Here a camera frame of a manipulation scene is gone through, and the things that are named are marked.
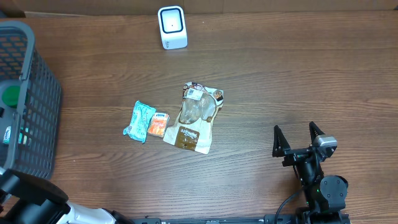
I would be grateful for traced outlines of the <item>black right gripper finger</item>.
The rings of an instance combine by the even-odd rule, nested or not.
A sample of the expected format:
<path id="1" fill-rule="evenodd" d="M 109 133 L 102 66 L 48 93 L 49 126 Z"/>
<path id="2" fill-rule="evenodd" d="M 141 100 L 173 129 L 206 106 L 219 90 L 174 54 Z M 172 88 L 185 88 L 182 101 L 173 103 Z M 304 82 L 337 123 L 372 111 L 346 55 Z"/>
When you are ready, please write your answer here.
<path id="1" fill-rule="evenodd" d="M 274 126 L 274 144 L 272 148 L 273 157 L 283 157 L 287 151 L 291 150 L 282 130 L 278 125 Z"/>
<path id="2" fill-rule="evenodd" d="M 321 145 L 325 133 L 313 121 L 309 123 L 309 130 L 312 145 Z"/>

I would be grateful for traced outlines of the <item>brown white snack pouch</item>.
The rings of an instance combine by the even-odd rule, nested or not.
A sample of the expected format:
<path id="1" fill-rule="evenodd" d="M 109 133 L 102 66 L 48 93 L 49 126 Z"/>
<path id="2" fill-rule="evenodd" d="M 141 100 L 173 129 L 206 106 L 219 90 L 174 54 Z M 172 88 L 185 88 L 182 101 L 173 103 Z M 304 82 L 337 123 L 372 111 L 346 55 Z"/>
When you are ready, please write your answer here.
<path id="1" fill-rule="evenodd" d="M 223 107 L 224 91 L 195 82 L 183 86 L 182 105 L 163 141 L 181 149 L 208 154 L 215 117 Z"/>

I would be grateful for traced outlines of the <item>orange tissue pack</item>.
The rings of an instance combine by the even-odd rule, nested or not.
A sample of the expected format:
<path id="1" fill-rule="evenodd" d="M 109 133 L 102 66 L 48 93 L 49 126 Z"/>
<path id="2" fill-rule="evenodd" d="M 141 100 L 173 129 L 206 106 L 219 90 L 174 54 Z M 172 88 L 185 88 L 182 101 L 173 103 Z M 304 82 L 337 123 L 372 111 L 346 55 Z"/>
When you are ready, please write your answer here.
<path id="1" fill-rule="evenodd" d="M 167 113 L 156 112 L 151 118 L 147 133 L 152 136 L 164 137 L 170 116 Z"/>

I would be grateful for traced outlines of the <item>teal tissue pack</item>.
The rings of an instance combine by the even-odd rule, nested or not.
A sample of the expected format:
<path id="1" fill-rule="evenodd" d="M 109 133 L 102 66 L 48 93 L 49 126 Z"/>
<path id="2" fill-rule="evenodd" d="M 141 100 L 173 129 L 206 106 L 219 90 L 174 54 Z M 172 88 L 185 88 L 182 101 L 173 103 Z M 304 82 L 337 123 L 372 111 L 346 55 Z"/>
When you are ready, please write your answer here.
<path id="1" fill-rule="evenodd" d="M 124 128 L 123 134 L 128 135 L 133 140 L 145 143 L 150 121 L 153 115 L 155 115 L 155 112 L 155 108 L 143 104 L 140 101 L 136 101 L 130 124 Z"/>

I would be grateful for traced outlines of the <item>small teal carton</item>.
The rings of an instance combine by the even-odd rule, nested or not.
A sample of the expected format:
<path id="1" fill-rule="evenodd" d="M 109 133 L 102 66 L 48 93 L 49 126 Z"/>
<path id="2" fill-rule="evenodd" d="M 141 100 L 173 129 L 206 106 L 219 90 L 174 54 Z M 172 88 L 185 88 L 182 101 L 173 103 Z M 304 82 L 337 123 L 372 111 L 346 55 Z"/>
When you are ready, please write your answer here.
<path id="1" fill-rule="evenodd" d="M 4 137 L 2 140 L 3 144 L 9 145 L 10 141 L 11 141 L 11 131 L 12 131 L 12 127 L 8 126 L 6 128 L 6 131 L 4 133 Z M 19 144 L 23 144 L 23 145 L 29 145 L 30 141 L 28 140 L 28 137 L 26 135 L 24 135 L 22 132 L 19 133 L 19 137 L 18 137 L 18 143 Z"/>

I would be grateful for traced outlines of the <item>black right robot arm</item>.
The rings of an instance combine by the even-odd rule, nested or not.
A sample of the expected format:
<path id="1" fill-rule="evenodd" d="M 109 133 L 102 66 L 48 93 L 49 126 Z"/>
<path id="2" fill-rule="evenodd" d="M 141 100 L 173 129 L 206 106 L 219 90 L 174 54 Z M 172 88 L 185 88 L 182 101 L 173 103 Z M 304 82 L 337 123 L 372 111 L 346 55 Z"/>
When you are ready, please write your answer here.
<path id="1" fill-rule="evenodd" d="M 311 144 L 307 148 L 292 149 L 282 130 L 274 126 L 273 157 L 282 157 L 284 167 L 293 167 L 301 189 L 285 199 L 277 209 L 273 222 L 281 220 L 280 212 L 293 198 L 304 194 L 306 207 L 297 208 L 285 222 L 289 223 L 350 223 L 346 207 L 348 181 L 340 175 L 325 175 L 321 163 L 336 151 L 338 141 L 325 134 L 313 121 L 309 123 Z"/>

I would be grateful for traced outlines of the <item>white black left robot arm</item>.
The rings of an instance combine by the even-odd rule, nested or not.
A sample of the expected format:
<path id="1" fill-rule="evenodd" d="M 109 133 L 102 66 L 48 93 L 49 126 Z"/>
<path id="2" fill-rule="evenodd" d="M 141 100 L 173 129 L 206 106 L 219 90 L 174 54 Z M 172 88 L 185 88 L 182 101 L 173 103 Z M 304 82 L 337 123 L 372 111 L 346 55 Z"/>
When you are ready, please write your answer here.
<path id="1" fill-rule="evenodd" d="M 63 190 L 46 179 L 7 169 L 1 174 L 1 202 L 5 202 L 10 195 L 17 197 L 18 201 L 1 217 L 1 223 L 134 223 L 116 211 L 72 203 Z"/>

